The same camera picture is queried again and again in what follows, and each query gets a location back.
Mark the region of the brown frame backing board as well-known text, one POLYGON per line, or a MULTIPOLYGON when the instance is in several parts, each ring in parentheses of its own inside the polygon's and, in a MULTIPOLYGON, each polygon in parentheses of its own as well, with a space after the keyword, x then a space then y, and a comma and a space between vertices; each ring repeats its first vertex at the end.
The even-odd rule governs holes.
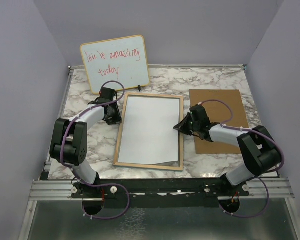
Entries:
MULTIPOLYGON (((233 127, 247 128, 248 121, 246 111, 243 105, 242 96, 239 90, 212 90, 212 89, 191 89, 189 91, 190 105, 194 106, 199 102, 206 100, 213 100, 203 104, 209 120, 214 123, 221 123, 231 118, 227 125, 233 127), (228 108, 222 103, 215 102, 220 100, 227 104, 231 110, 232 115, 228 108)), ((240 154, 240 149, 236 146, 225 143, 212 143, 201 140, 197 137, 194 138, 195 151, 197 154, 240 154)))

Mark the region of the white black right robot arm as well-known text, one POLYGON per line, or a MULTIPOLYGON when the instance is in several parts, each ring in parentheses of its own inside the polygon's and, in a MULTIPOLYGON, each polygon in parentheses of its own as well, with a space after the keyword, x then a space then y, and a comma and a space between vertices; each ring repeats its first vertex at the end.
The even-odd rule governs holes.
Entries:
POLYGON ((221 177, 219 189, 226 196, 236 192, 238 185, 245 181, 279 170, 285 162, 281 148, 265 127, 239 128, 210 122, 202 104, 191 107, 173 129, 210 143, 223 143, 240 149, 243 163, 221 177))

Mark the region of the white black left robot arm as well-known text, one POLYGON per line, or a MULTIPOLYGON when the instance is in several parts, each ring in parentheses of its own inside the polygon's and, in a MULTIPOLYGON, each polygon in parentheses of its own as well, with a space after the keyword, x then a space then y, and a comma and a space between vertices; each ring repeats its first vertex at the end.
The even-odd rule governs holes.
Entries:
POLYGON ((82 112, 70 119, 59 118, 54 124, 50 157, 70 169, 74 177, 84 184, 84 193, 91 198, 100 193, 101 186, 99 174, 86 159, 88 130, 100 121, 107 125, 121 123, 118 100, 117 91, 102 87, 99 97, 91 101, 82 112))

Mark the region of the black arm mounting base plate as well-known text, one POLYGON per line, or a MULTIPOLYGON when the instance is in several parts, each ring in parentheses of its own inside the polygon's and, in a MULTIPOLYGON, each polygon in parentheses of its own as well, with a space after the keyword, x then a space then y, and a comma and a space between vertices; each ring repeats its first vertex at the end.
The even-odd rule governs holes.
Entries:
POLYGON ((220 178, 102 179, 100 183, 98 187, 75 183, 72 199, 104 203, 113 209, 127 205, 131 208, 217 208, 219 199, 249 196, 246 182, 231 186, 220 178))

